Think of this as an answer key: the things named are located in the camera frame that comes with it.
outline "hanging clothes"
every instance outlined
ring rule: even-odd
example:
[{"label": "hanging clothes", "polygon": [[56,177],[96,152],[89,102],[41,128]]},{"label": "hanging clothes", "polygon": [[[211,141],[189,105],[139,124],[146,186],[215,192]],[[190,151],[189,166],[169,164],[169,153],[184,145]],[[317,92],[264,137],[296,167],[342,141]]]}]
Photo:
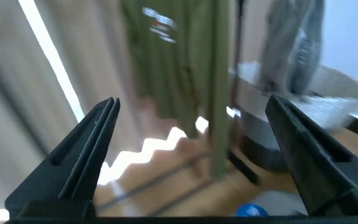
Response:
[{"label": "hanging clothes", "polygon": [[212,173],[224,173],[227,150],[228,2],[122,1],[139,97],[155,99],[161,118],[175,118],[197,137],[198,108],[209,121]]}]

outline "curtain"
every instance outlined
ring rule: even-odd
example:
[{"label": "curtain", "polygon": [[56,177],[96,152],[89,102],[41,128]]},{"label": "curtain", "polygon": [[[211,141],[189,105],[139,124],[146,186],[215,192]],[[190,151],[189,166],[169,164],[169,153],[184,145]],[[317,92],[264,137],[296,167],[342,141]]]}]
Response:
[{"label": "curtain", "polygon": [[[77,124],[76,114],[107,97],[121,100],[109,165],[121,151],[139,152],[145,138],[166,139],[175,124],[158,119],[150,99],[135,97],[118,0],[36,0],[54,45],[47,48],[34,30],[43,24],[32,26],[24,13],[32,2],[0,0],[0,208]],[[62,69],[71,89],[62,89]]]}]

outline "white wall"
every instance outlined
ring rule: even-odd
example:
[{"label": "white wall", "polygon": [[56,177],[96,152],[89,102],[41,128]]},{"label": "white wall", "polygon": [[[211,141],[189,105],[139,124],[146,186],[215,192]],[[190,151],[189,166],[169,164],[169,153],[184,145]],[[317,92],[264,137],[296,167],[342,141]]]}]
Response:
[{"label": "white wall", "polygon": [[[243,24],[241,62],[259,60],[272,0],[250,0]],[[325,0],[321,63],[358,81],[358,1]]]},{"label": "white wall", "polygon": [[358,1],[326,0],[323,40],[321,63],[358,81]]}]

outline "blue object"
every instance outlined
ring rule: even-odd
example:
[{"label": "blue object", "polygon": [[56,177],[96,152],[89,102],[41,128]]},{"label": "blue object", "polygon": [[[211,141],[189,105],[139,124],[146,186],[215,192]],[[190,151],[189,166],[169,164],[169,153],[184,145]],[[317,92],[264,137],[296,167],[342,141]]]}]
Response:
[{"label": "blue object", "polygon": [[255,204],[242,205],[236,212],[238,217],[266,217],[268,215],[264,208]]}]

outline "shirt logo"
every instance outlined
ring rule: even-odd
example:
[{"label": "shirt logo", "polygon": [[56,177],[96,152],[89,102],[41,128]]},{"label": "shirt logo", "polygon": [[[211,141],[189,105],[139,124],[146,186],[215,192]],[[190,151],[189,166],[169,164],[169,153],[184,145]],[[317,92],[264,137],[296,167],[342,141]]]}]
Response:
[{"label": "shirt logo", "polygon": [[158,34],[162,40],[171,43],[176,43],[175,40],[170,38],[170,34],[168,33],[170,29],[176,28],[175,21],[173,21],[172,19],[166,16],[159,14],[157,11],[149,7],[143,7],[143,14],[151,18],[154,18],[153,24],[149,28],[151,32]]}]

